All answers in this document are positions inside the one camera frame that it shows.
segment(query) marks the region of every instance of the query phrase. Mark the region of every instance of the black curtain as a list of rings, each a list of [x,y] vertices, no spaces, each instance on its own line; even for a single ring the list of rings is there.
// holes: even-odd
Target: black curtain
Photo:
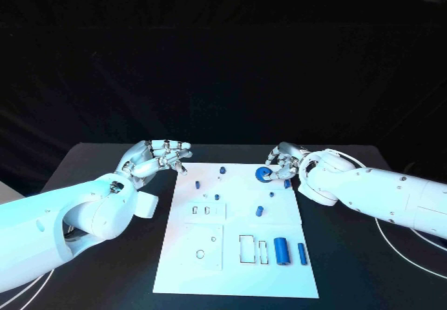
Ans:
[[[447,181],[446,5],[6,2],[0,180],[23,194],[77,143],[164,138],[371,144]]]

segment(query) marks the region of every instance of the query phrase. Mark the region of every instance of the black tabletop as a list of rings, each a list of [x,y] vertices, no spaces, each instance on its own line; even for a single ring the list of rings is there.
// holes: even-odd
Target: black tabletop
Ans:
[[[113,172],[131,145],[81,143],[69,151],[43,191],[71,186]],[[189,162],[264,163],[274,145],[195,145]],[[333,148],[368,167],[388,169],[378,149],[359,145]],[[170,213],[176,172],[157,173],[141,189],[159,196],[154,217],[134,216],[124,233],[58,267],[30,309],[446,309],[447,280],[415,268],[389,248],[374,218],[340,202],[326,207],[293,188],[299,201],[320,299],[154,294],[154,278]],[[431,270],[447,274],[447,253],[404,228],[381,222],[398,250]],[[13,295],[16,290],[3,294]],[[16,309],[36,289],[12,303]]]

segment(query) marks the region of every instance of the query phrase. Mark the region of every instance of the white cable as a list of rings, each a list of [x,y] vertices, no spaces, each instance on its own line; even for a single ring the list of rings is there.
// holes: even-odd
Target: white cable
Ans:
[[[3,305],[0,305],[0,309],[3,308],[3,307],[6,307],[7,306],[7,304],[30,289],[30,287],[36,284],[36,282],[40,280],[40,278],[43,277],[43,275],[42,276],[39,276],[35,280],[33,280],[33,283],[17,293],[17,295],[3,304]]]
[[[431,243],[436,247],[438,247],[441,250],[447,251],[447,248],[441,247],[436,242],[433,242],[431,240],[428,240],[412,228],[411,231],[428,242]]]
[[[330,152],[336,152],[339,153],[340,155],[343,155],[346,158],[349,158],[355,163],[359,164],[359,166],[362,168],[366,168],[366,166],[362,164],[362,162],[359,160],[356,160],[356,158],[350,157],[348,154],[339,152],[338,150],[332,150],[332,149],[327,149]],[[402,254],[401,252],[398,251],[398,249],[394,247],[394,245],[391,244],[384,232],[382,232],[382,228],[381,228],[381,225],[379,225],[379,221],[378,221],[378,218],[375,218],[375,223],[378,224],[378,229],[379,229],[379,233],[382,234],[382,237],[388,243],[388,245],[391,246],[391,249],[401,255],[402,259],[405,259],[405,261],[408,261],[408,263],[411,263],[412,265],[415,265],[421,270],[427,271],[428,273],[431,273],[433,275],[447,279],[447,276],[443,276],[441,274],[436,273],[434,271],[428,270],[427,268],[424,268],[423,266],[420,266],[417,263],[414,263]],[[436,244],[434,242],[431,242],[424,236],[421,236],[421,234],[414,230],[411,229],[412,232],[427,241],[430,242],[433,245],[436,245],[438,248],[441,248],[444,251],[447,251],[446,248],[443,248],[438,244]]]
[[[26,303],[25,306],[20,308],[20,310],[23,310],[23,309],[26,308],[26,306],[30,304],[30,302],[33,301],[35,297],[38,296],[39,292],[40,292],[42,289],[43,289],[43,286],[46,285],[46,282],[49,281],[49,278],[52,277],[52,274],[53,274],[53,270],[52,270],[51,273],[49,273],[49,277],[46,278],[45,283],[43,283],[42,286],[40,286],[40,289],[36,291],[33,297],[29,299],[28,303]]]

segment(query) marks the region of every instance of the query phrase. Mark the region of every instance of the white robotic arm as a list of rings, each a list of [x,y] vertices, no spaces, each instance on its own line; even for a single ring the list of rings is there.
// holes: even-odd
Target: white robotic arm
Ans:
[[[189,148],[189,143],[176,141],[141,141],[114,173],[0,206],[0,292],[115,238],[133,215],[152,218],[159,198],[137,189],[159,170],[188,173],[180,158],[192,156]],[[68,234],[62,221],[75,228]]]
[[[290,179],[299,174],[300,193],[323,205],[340,200],[358,212],[447,238],[447,185],[374,168],[356,168],[335,150],[309,152],[281,142],[268,155],[278,155],[281,169],[257,173],[260,181]]]

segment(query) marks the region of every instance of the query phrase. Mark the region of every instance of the robotic hand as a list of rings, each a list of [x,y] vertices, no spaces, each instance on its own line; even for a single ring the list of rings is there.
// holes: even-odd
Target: robotic hand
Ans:
[[[361,166],[340,157],[353,160]],[[447,185],[374,168],[366,168],[349,155],[336,150],[310,152],[281,142],[265,164],[276,156],[281,169],[263,167],[257,179],[271,182],[299,175],[299,192],[323,205],[338,200],[358,212],[391,223],[447,238]]]
[[[180,158],[192,157],[189,148],[189,143],[176,141],[141,141],[114,173],[0,206],[0,292],[115,238],[133,215],[152,218],[159,198],[137,189],[160,170],[188,174]],[[75,228],[66,234],[62,222]]]

